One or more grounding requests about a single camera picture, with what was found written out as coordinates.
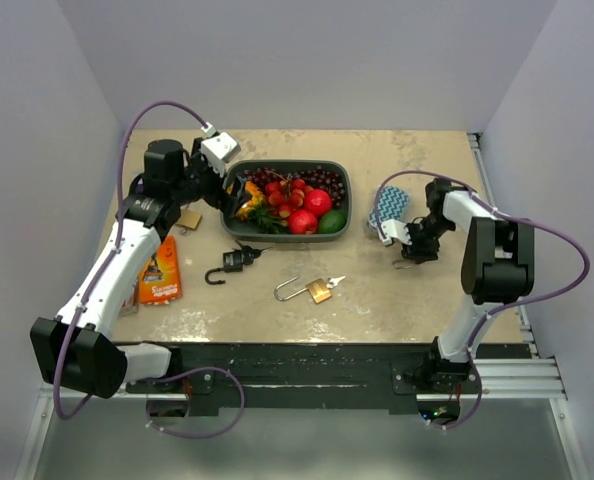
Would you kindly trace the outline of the brass long-shackle padlock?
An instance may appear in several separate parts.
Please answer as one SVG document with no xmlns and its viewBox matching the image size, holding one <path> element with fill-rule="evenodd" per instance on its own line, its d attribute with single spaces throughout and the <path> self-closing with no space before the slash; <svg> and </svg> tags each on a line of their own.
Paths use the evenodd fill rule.
<svg viewBox="0 0 594 480">
<path fill-rule="evenodd" d="M 278 286 L 276 286 L 273 290 L 273 296 L 276 300 L 280 301 L 280 302 L 287 302 L 290 301 L 302 294 L 307 293 L 311 299 L 313 300 L 313 302 L 315 304 L 320 304 L 328 299 L 330 299 L 332 297 L 332 290 L 334 289 L 329 289 L 326 286 L 326 281 L 328 280 L 324 280 L 322 278 L 318 278 L 316 280 L 313 280 L 311 282 L 309 282 L 308 284 L 306 284 L 304 287 L 302 287 L 299 290 L 294 291 L 293 293 L 290 293 L 288 295 L 283 295 L 281 293 L 281 290 L 284 287 L 287 287 L 288 285 L 294 283 L 295 281 L 297 281 L 299 279 L 299 276 L 295 276 L 293 278 L 290 278 L 282 283 L 280 283 Z"/>
</svg>

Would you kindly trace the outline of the silver key set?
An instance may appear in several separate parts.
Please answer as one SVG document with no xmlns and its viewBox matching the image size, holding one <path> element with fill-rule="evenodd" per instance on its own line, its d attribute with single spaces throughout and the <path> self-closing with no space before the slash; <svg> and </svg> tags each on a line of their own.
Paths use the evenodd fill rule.
<svg viewBox="0 0 594 480">
<path fill-rule="evenodd" d="M 329 289 L 333 289 L 333 288 L 337 287 L 337 286 L 339 285 L 339 283 L 340 283 L 341 281 L 343 281 L 344 279 L 345 279 L 345 276 L 340 276 L 340 277 L 332 277 L 332 278 L 329 278 L 329 279 L 326 281 L 326 286 L 327 286 Z"/>
</svg>

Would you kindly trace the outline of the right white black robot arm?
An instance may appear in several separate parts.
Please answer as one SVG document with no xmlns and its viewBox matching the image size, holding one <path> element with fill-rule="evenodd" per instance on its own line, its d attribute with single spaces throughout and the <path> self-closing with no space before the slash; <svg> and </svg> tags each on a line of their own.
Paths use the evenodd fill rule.
<svg viewBox="0 0 594 480">
<path fill-rule="evenodd" d="M 416 265 L 438 259 L 445 233 L 461 229 L 466 234 L 458 313 L 420 364 L 402 374 L 416 389 L 443 393 L 474 374 L 479 345 L 501 308 L 532 291 L 535 235 L 533 227 L 496 216 L 478 194 L 447 179 L 431 181 L 425 192 L 428 214 L 420 221 L 391 219 L 379 227 L 382 242 L 400 243 L 402 257 Z"/>
</svg>

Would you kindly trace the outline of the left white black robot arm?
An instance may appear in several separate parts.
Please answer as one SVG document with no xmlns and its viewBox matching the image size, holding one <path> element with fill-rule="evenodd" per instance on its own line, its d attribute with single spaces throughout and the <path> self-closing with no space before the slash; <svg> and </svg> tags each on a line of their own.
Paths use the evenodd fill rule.
<svg viewBox="0 0 594 480">
<path fill-rule="evenodd" d="M 54 318 L 38 318 L 31 327 L 45 382 L 104 399 L 124 383 L 147 378 L 162 392 L 182 385 L 184 368 L 169 348 L 119 347 L 111 336 L 138 274 L 180 219 L 182 206 L 202 200 L 232 216 L 244 203 L 244 179 L 226 182 L 226 165 L 239 151 L 225 132 L 195 139 L 190 150 L 170 139 L 148 144 L 144 170 L 132 180 L 86 279 Z"/>
</svg>

